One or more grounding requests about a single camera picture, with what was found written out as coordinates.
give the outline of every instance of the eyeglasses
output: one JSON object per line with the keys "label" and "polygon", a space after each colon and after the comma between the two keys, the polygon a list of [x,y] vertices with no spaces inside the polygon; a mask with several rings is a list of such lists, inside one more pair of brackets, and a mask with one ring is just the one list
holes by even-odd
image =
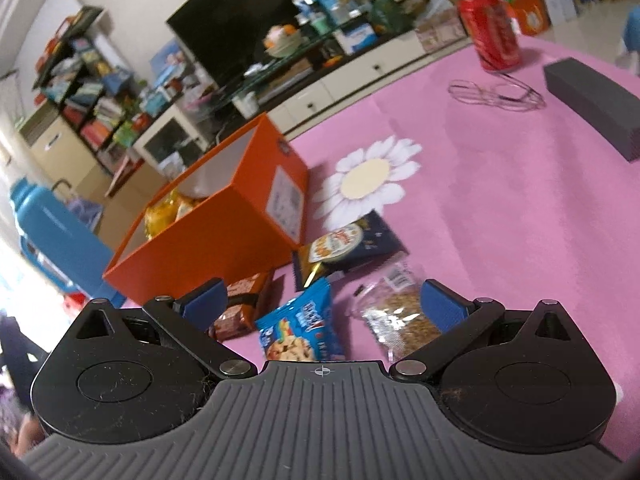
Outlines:
{"label": "eyeglasses", "polygon": [[532,87],[508,74],[498,74],[504,81],[489,88],[463,79],[449,83],[449,94],[469,105],[496,106],[511,112],[528,112],[545,106],[545,99]]}

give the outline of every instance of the dark gray box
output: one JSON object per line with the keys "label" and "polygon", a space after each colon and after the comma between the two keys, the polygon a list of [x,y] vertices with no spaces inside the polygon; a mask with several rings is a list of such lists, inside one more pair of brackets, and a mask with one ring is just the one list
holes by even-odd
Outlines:
{"label": "dark gray box", "polygon": [[628,161],[640,157],[640,100],[573,57],[545,65],[546,89]]}

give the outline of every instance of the gray ribbed surface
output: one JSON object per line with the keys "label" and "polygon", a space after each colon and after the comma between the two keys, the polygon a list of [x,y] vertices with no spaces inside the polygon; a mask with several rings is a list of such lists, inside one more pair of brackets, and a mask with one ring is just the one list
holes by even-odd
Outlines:
{"label": "gray ribbed surface", "polygon": [[616,462],[593,446],[519,455],[457,430],[427,388],[375,363],[272,362],[224,381],[163,436],[91,446],[52,436],[24,461],[43,480],[602,480]]}

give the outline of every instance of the blue bottle handle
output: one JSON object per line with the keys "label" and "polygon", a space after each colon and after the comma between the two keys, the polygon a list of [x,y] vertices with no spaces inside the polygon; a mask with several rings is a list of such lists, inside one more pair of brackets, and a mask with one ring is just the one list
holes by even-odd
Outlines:
{"label": "blue bottle handle", "polygon": [[49,278],[62,292],[64,292],[65,294],[71,294],[78,291],[75,286],[68,285],[67,283],[63,282],[59,276],[55,275],[49,269],[42,266],[42,264],[38,261],[36,255],[29,250],[27,238],[24,236],[20,237],[20,248],[22,250],[22,254],[24,254],[24,257],[27,258],[27,260],[29,260],[36,268],[40,269],[44,273],[44,275]]}

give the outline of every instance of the daisy print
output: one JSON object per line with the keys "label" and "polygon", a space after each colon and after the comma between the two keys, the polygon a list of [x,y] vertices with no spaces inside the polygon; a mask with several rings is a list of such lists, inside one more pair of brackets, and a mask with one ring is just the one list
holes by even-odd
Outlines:
{"label": "daisy print", "polygon": [[335,165],[335,173],[328,177],[312,201],[321,203],[315,219],[324,220],[324,227],[333,231],[357,220],[375,209],[380,216],[385,205],[404,198],[398,182],[413,176],[420,164],[410,160],[420,153],[422,146],[411,139],[391,136],[374,142],[369,149],[350,153]]}

